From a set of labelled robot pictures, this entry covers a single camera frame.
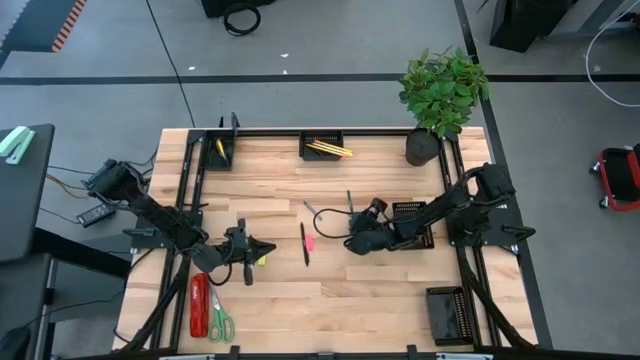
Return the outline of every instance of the yellow pencil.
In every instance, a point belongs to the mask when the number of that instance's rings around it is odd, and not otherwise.
[[[227,154],[224,152],[224,146],[222,145],[222,140],[220,138],[216,139],[216,148],[218,149],[218,154],[220,154],[223,159],[227,160]]]
[[[333,144],[329,144],[329,143],[326,143],[326,142],[324,142],[324,141],[320,141],[320,140],[318,140],[318,139],[314,139],[313,141],[314,141],[314,143],[316,143],[316,144],[325,145],[325,146],[328,146],[328,147],[330,147],[330,148],[336,149],[336,150],[338,150],[338,151],[348,152],[348,153],[350,153],[350,154],[352,154],[352,155],[353,155],[353,152],[352,152],[351,150],[349,150],[349,149],[341,148],[340,146],[336,146],[336,145],[333,145]]]
[[[324,151],[327,152],[329,154],[333,154],[333,155],[338,155],[338,156],[353,156],[353,154],[347,153],[347,152],[342,152],[342,151],[338,151],[338,150],[334,150],[330,147],[323,147],[322,145],[319,144],[307,144],[308,147],[312,148],[312,149],[316,149],[316,150],[320,150],[320,151]]]

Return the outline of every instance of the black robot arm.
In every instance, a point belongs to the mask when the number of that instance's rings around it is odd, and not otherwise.
[[[470,195],[467,185],[475,178],[478,193]],[[478,224],[485,224],[486,214],[491,209],[505,203],[515,194],[511,181],[504,169],[498,165],[484,164],[470,169],[447,192],[435,198],[424,208],[402,215],[387,222],[378,222],[378,214],[384,213],[387,204],[374,198],[364,211],[354,214],[349,221],[349,233],[344,246],[358,255],[371,251],[395,251],[411,246],[414,235],[453,213],[461,213],[474,230],[482,230]]]
[[[172,241],[180,253],[188,253],[193,263],[203,272],[210,273],[220,265],[243,263],[245,284],[253,283],[251,267],[260,257],[275,249],[275,245],[248,237],[244,219],[237,227],[228,228],[222,244],[207,245],[209,239],[200,226],[189,216],[172,206],[162,206],[143,188],[142,174],[123,161],[107,160],[104,166],[82,184],[104,204],[131,211],[153,224]]]

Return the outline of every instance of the white cable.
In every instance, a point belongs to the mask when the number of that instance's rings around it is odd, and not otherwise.
[[[620,16],[618,16],[615,20],[613,20],[609,25],[607,25],[604,28],[602,28],[602,30],[600,30],[596,34],[596,36],[593,38],[593,40],[591,40],[591,43],[589,44],[589,48],[587,48],[587,54],[584,57],[584,65],[585,65],[585,67],[587,69],[587,77],[589,78],[589,82],[591,82],[591,85],[593,85],[596,89],[598,89],[598,91],[600,91],[602,93],[602,95],[604,95],[604,97],[606,97],[607,99],[611,100],[612,102],[614,102],[614,103],[616,103],[616,104],[618,104],[620,106],[624,106],[624,107],[640,107],[640,104],[625,104],[625,103],[622,103],[622,102],[612,98],[611,96],[609,96],[609,94],[604,92],[604,90],[602,90],[598,85],[596,85],[596,83],[593,81],[593,79],[591,79],[591,71],[589,70],[589,53],[591,52],[591,47],[593,46],[593,43],[595,43],[596,39],[598,39],[598,36],[600,36],[608,28],[610,28],[611,25],[617,23],[618,20],[622,19],[623,16],[627,15],[627,13],[629,13],[631,11],[631,9],[633,9],[638,4],[640,4],[640,0],[636,0],[636,2],[633,3],[633,5],[629,6],[627,11],[623,12]]]

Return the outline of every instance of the gray floor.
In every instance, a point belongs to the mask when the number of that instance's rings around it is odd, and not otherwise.
[[[0,4],[0,32],[22,2]],[[493,10],[476,13],[479,3],[465,0],[489,74],[584,73],[589,39],[538,40],[526,54],[490,47]],[[424,47],[464,48],[453,2],[440,0],[278,0],[261,10],[262,26],[244,38],[206,19],[198,0],[151,4],[181,75],[393,73],[404,71],[407,59]],[[638,56],[637,37],[605,37],[594,46],[592,63],[600,74],[640,73]],[[14,53],[0,70],[0,77],[171,75],[143,0],[92,0],[59,54]],[[640,103],[637,86],[603,85],[616,98]],[[215,126],[231,111],[243,126],[409,125],[398,90],[393,82],[185,86],[198,126]],[[601,185],[587,173],[603,148],[640,141],[638,110],[615,106],[586,83],[498,83],[491,90],[524,221],[538,230],[530,247],[554,346],[640,354],[634,341],[640,321],[634,306],[640,295],[640,213],[600,210]],[[175,84],[0,86],[0,109],[2,128],[56,125],[51,163],[82,170],[97,169],[108,157],[145,161],[162,128],[190,124]],[[480,110],[471,124],[485,124]],[[81,179],[55,174],[76,184]],[[46,184],[42,206],[49,210],[73,217],[93,204]],[[133,222],[121,213],[83,230],[45,213],[38,219],[39,226],[77,241],[116,235]],[[113,240],[101,246],[126,244]],[[63,274],[84,279],[80,295],[65,288],[67,304],[108,298],[122,287],[73,269]],[[108,351],[118,313],[114,304],[95,309],[99,318],[60,323],[55,350],[64,356]]]

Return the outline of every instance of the potted plant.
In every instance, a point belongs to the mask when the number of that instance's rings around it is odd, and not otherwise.
[[[407,105],[418,125],[407,135],[405,158],[422,166],[440,152],[439,139],[449,131],[462,131],[478,98],[487,99],[489,86],[484,70],[460,48],[454,54],[429,54],[409,60],[407,74],[400,80],[404,90],[400,101]]]

